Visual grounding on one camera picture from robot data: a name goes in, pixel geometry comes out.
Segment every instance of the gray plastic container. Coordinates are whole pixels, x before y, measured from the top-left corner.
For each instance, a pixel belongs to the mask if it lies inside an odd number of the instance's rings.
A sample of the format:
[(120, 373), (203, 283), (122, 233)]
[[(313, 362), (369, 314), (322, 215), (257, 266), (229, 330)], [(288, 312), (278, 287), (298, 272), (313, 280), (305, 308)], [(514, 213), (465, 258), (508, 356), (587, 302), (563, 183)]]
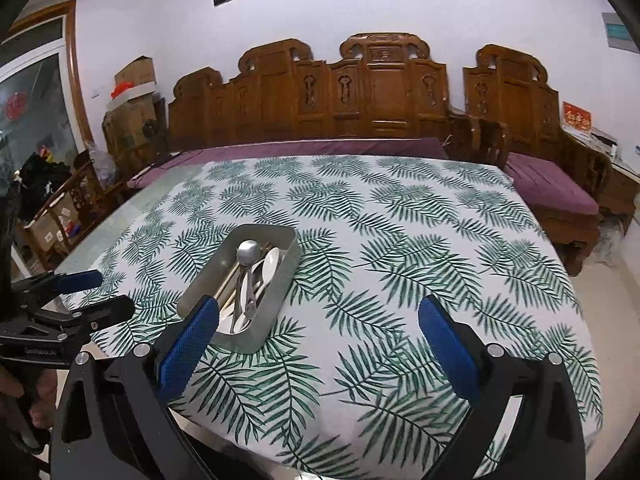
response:
[[(270, 242), (284, 252), (273, 281), (264, 292), (258, 310), (248, 326), (235, 334), (216, 332), (211, 344), (241, 354), (257, 352), (266, 341), (278, 317), (282, 303), (300, 262), (300, 247), (296, 232), (291, 227), (266, 224), (244, 224), (236, 227), (217, 248), (211, 259), (184, 291), (178, 302), (178, 314), (185, 318), (204, 295), (213, 296), (236, 263), (236, 249), (245, 240), (255, 240), (261, 246)], [(221, 297), (236, 286), (236, 280), (225, 287)]]

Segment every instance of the carved wooden backrest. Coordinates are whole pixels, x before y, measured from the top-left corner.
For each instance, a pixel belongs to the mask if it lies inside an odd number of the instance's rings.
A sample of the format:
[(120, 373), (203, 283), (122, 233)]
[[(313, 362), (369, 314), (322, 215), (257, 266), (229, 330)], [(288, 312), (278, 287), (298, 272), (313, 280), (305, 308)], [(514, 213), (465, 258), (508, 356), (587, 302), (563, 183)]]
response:
[(509, 127), (510, 150), (556, 160), (561, 151), (558, 92), (535, 57), (489, 44), (465, 68), (466, 112)]
[[(367, 33), (340, 46), (342, 60), (312, 59), (283, 40), (252, 48), (222, 84), (203, 69), (178, 81), (170, 139), (180, 149), (268, 140), (447, 137), (446, 66), (412, 34)], [(201, 84), (204, 74), (207, 83)]]

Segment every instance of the wooden door frame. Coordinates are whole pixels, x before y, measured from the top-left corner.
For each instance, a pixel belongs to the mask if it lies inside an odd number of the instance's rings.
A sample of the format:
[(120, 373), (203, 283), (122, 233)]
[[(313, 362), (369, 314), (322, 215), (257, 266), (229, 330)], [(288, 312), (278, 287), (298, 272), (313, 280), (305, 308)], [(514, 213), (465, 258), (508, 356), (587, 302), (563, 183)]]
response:
[(84, 108), (84, 99), (82, 98), (82, 89), (80, 87), (80, 75), (78, 73), (78, 58), (76, 57), (76, 1), (69, 0), (60, 4), (55, 4), (44, 9), (16, 20), (9, 29), (7, 38), (11, 38), (28, 28), (49, 21), (53, 18), (64, 16), (65, 18), (65, 49), (66, 49), (66, 65), (69, 72), (69, 85), (71, 86), (71, 101), (74, 105), (74, 112), (78, 127), (80, 128), (80, 136), (86, 144), (94, 142), (89, 120), (86, 116)]

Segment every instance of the blue gripper pad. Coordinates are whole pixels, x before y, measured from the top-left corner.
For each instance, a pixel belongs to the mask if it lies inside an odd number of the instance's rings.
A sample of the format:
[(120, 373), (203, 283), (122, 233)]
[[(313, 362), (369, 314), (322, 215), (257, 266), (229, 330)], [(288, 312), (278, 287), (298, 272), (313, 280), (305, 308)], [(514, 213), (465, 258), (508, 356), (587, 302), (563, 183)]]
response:
[(186, 324), (185, 328), (158, 367), (159, 387), (156, 397), (163, 404), (183, 393), (198, 361), (218, 329), (220, 312), (216, 300), (204, 296), (195, 308), (197, 312), (183, 322)]
[(424, 298), (420, 302), (418, 324), (422, 334), (449, 379), (453, 391), (462, 399), (473, 402), (480, 395), (478, 367), (447, 317), (444, 309), (431, 298)]
[(63, 274), (56, 282), (56, 292), (73, 294), (81, 290), (89, 290), (102, 285), (102, 274), (99, 270), (86, 270), (73, 274)]

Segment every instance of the red round decoration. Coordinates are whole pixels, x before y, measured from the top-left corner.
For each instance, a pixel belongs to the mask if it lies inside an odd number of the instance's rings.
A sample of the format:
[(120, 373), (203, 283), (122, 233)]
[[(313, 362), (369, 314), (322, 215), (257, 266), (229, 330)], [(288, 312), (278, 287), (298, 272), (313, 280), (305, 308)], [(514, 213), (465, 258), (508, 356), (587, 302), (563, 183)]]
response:
[(16, 120), (22, 115), (27, 106), (27, 94), (24, 92), (16, 92), (9, 97), (4, 105), (4, 114), (10, 121)]

